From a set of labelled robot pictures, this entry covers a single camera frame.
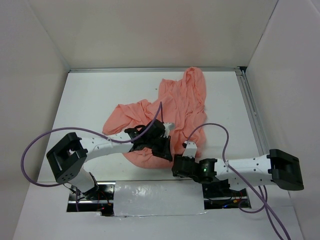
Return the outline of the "pink zip jacket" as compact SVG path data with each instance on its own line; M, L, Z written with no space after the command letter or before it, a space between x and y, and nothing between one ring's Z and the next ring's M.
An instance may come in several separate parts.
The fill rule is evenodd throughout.
M171 153L182 154L186 140L197 146L196 157L201 157L206 142L203 129L196 129L203 124L207 115L205 101L206 82L200 68L188 68L181 80L163 79L159 85L158 98L154 102L142 99L137 103L118 104L105 122L102 132L113 135L127 128L148 124L158 110L163 107L163 120L174 123L170 132Z

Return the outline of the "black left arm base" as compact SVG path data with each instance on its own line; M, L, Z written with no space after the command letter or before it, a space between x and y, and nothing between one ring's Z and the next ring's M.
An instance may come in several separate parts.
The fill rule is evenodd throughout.
M115 181L99 181L99 190L92 198L87 199L85 195L76 189L75 186L67 186L69 197L66 211L76 212L97 212L104 217L114 216L114 193Z

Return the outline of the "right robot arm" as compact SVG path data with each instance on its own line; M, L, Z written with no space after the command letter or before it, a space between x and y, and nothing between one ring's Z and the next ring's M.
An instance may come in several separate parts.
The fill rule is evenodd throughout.
M218 190L223 196L249 185L277 185L287 191L304 189L299 159L279 149L254 158L227 161L206 158L196 162L193 157L176 155L171 170L175 177L190 178L202 185L219 182Z

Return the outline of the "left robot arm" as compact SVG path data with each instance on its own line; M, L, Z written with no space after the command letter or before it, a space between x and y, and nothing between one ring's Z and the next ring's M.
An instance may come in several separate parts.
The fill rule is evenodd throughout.
M93 174L84 169L86 162L144 149L150 149L153 156L171 162L170 132L174 128L174 123L155 120L103 137L81 138L75 132L70 132L48 151L46 158L58 184L69 183L85 199L92 200L97 198L101 189Z

